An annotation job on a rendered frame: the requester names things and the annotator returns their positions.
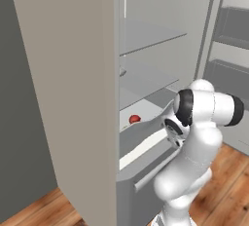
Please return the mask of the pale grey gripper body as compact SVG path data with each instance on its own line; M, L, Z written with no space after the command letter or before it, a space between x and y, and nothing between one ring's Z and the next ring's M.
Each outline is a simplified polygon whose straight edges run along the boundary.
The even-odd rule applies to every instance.
M171 120L173 122L177 122L177 118L175 116L173 110L173 101L170 101L165 108L163 109L160 115L161 121L164 122L165 120Z

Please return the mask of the red onion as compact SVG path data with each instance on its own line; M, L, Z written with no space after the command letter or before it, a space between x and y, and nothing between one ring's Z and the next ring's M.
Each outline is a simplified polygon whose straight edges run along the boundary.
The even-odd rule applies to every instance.
M141 117L139 115L131 115L129 117L129 123L132 125L134 123L138 123L141 121Z

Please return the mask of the glass fridge shelf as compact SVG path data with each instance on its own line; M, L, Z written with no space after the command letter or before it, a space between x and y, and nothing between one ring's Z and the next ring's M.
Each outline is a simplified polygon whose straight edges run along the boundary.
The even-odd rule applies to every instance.
M120 109L174 83L177 78L130 57L120 58L125 74L120 77Z
M186 32L164 26L139 20L122 19L120 21L120 56L122 57L185 35Z

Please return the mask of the grey fridge drawer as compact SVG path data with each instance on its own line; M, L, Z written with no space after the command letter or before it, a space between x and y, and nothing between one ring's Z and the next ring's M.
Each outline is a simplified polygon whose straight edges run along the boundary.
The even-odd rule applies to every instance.
M120 115L120 170L123 170L161 140L167 139L174 147L184 142L184 130L180 122L161 121L164 108L141 100L125 109ZM130 124L129 117L139 115L141 121Z

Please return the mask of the grey freezer drawer front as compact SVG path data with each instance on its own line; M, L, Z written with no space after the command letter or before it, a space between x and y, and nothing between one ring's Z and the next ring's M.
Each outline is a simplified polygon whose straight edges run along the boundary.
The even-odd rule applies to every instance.
M139 192L134 184L169 157L173 147L160 152L151 149L117 175L117 226L146 226L162 207L151 179Z

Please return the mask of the grey open fridge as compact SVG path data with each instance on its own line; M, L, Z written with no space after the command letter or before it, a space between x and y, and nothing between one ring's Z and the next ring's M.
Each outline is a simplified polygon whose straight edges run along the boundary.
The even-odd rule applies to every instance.
M196 67L201 56L200 48L209 7L210 0L120 0L120 21L139 20L186 32L185 36L120 56L119 29L119 64L121 57L130 57L177 78L176 82L141 100L164 108L180 89L196 78ZM171 147L179 149L167 139L163 139L151 149L164 152Z

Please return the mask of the beige tall cabinet panel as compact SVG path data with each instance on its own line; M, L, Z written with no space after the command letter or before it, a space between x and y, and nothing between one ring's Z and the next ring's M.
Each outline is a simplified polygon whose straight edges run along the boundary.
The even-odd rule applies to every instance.
M117 226L119 0L14 0L57 184Z

